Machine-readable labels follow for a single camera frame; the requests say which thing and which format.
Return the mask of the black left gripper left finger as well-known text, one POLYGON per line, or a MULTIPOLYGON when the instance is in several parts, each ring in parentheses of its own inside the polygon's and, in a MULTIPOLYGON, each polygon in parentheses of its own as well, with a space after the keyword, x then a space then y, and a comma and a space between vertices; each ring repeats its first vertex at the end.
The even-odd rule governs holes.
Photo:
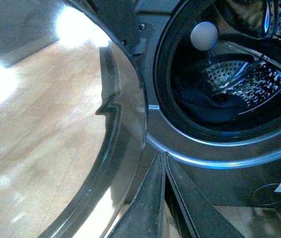
POLYGON ((163 237, 165 177, 165 161, 162 153, 157 152, 129 208, 108 237, 163 237))

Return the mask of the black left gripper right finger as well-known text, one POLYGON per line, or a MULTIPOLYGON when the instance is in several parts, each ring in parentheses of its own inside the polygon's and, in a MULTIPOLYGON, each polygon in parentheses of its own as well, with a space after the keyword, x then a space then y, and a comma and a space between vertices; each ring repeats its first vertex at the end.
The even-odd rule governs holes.
POLYGON ((243 235, 207 200, 181 166, 164 153, 166 173, 193 238, 242 238, 243 235))

